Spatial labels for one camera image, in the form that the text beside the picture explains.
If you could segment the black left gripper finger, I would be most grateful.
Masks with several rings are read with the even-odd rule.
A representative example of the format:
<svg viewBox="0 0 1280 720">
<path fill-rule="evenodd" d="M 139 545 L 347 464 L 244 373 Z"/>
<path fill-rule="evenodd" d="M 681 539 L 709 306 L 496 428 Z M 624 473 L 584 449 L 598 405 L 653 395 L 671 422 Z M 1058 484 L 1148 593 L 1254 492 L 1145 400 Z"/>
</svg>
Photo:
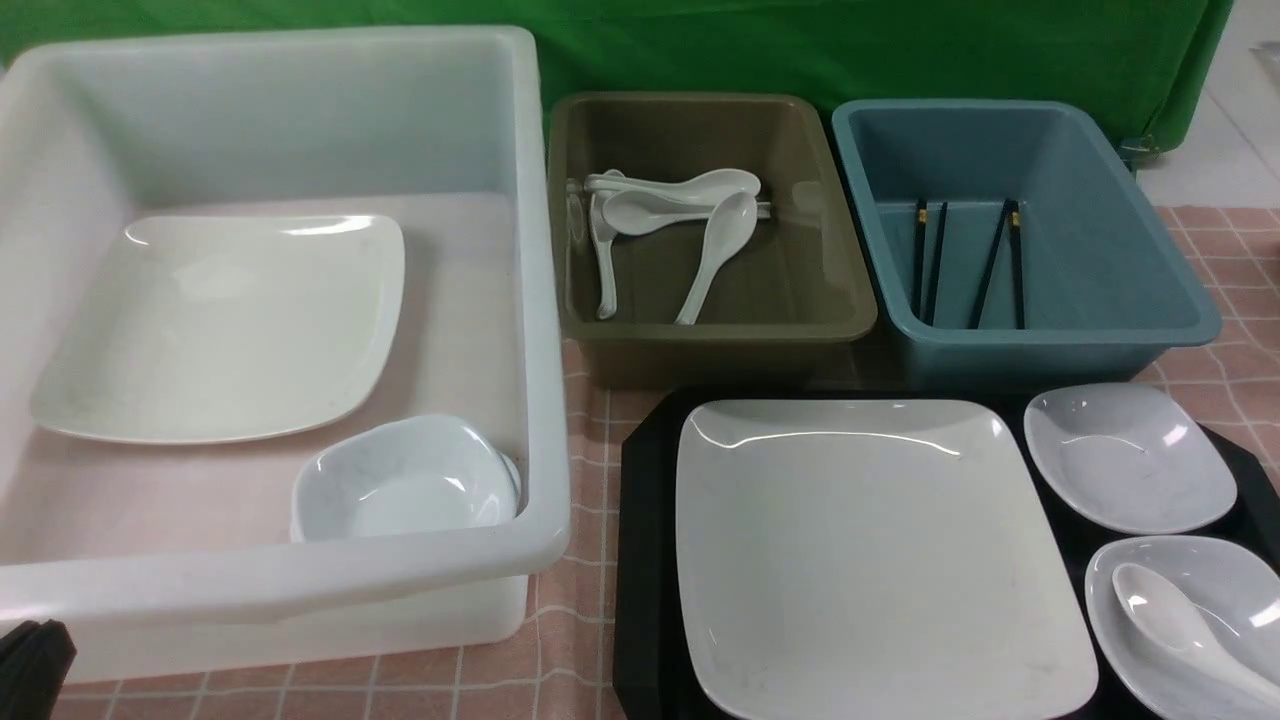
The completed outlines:
<svg viewBox="0 0 1280 720">
<path fill-rule="evenodd" d="M 1 717 L 50 719 L 77 648 L 64 623 L 22 621 L 1 639 Z"/>
</svg>

